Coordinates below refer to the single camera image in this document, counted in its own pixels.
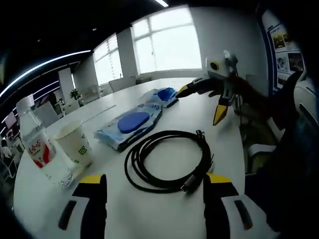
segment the white paper cup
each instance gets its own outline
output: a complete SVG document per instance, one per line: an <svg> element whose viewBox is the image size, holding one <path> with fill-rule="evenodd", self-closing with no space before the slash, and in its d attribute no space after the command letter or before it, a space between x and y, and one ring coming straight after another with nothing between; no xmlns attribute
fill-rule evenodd
<svg viewBox="0 0 319 239"><path fill-rule="evenodd" d="M83 132L81 120L74 120L65 125L55 134L54 139L73 162L85 167L92 163L92 149Z"/></svg>

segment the wall poster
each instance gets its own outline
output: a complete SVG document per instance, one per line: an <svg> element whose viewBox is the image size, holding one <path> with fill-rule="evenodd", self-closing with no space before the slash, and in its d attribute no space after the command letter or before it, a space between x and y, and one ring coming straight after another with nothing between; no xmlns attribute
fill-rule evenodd
<svg viewBox="0 0 319 239"><path fill-rule="evenodd" d="M269 34L277 65L277 82L274 82L274 88L281 89L290 75L305 70L305 63L300 49L281 23L269 30Z"/></svg>

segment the wet wipes package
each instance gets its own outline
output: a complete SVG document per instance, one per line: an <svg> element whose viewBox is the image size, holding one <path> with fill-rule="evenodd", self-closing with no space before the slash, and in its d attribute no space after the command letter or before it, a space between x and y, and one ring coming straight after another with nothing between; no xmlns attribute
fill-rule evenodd
<svg viewBox="0 0 319 239"><path fill-rule="evenodd" d="M176 91L174 88L167 87L161 89L152 89L146 92L141 98L142 102L157 102L163 108L169 108L174 105L178 99L175 97Z"/></svg>
<svg viewBox="0 0 319 239"><path fill-rule="evenodd" d="M108 122L94 133L94 137L112 148L123 151L131 143L151 131L162 115L162 104L139 104Z"/></svg>

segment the black ceiling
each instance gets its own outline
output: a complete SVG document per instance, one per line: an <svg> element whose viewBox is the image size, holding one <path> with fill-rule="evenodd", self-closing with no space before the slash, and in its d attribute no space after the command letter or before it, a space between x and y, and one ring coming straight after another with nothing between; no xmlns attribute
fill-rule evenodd
<svg viewBox="0 0 319 239"><path fill-rule="evenodd" d="M207 5L204 0L165 1L169 6L187 3ZM219 2L213 5L228 5L252 12L256 8L255 2L248 0L244 5ZM5 65L4 84L0 85L0 92L32 67L69 53L93 50L114 32L121 32L133 21L163 9L154 0L11 1L6 4L6 7L2 6L1 16L0 57L5 60ZM88 55L64 58L28 75L0 98L1 112L10 112L21 97L54 81L52 74L46 74L32 84L26 84L34 77L59 66L81 61Z"/></svg>

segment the ceiling light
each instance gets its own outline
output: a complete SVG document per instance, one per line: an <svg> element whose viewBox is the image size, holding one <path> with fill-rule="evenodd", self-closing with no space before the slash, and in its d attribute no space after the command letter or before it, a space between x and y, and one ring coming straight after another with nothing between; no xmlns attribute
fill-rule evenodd
<svg viewBox="0 0 319 239"><path fill-rule="evenodd" d="M159 4L161 4L163 7L167 7L168 4L166 2L164 2L163 0L155 0L157 1Z"/></svg>
<svg viewBox="0 0 319 239"><path fill-rule="evenodd" d="M1 130L0 134L5 130L5 127Z"/></svg>
<svg viewBox="0 0 319 239"><path fill-rule="evenodd" d="M1 121L1 123L3 123L3 122L6 120L6 118L8 118L8 116L9 116L9 115L7 115L7 116Z"/></svg>
<svg viewBox="0 0 319 239"><path fill-rule="evenodd" d="M54 88L53 90L48 91L47 93L43 94L42 96L36 98L36 99L34 100L34 102L36 102L36 101L37 101L38 99L40 99L41 97L43 97L43 96L49 94L49 93L52 92L52 91L55 91L55 90L59 89L59 88L60 88L60 87L58 86L57 88Z"/></svg>
<svg viewBox="0 0 319 239"><path fill-rule="evenodd" d="M20 75L18 78L16 78L14 81L12 81L1 93L0 93L0 97L4 95L5 92L7 92L8 89L10 89L15 83L17 83L19 80L21 80L23 77L25 77L26 75L28 75L29 73L31 73L32 71L35 71L36 69L46 65L46 64L49 64L53 61L57 61L57 60L60 60L62 58L65 58L65 57L68 57L68 56L73 56L73 55L77 55L77 54L81 54L81 53L86 53L86 52L91 52L91 50L88 50L88 51L79 51L79 52L75 52L75 53L71 53L71 54L67 54L67 55L64 55L64 56L59 56L57 58L54 58L52 60L49 60L49 61L46 61L46 62L43 62L41 63L40 65L37 65L36 67L33 67L32 69L24 72L22 75Z"/></svg>
<svg viewBox="0 0 319 239"><path fill-rule="evenodd" d="M33 93L33 95L35 95L35 94L38 93L39 91L42 91L43 89L45 89L45 88L47 88L47 87L49 87L49 86L51 86L51 85L53 85L53 84L55 84L55 83L57 83L57 82L59 82L59 81L55 81L55 82L51 83L50 85L47 85L47 86L43 87L42 89L40 89L40 90L38 90L37 92Z"/></svg>

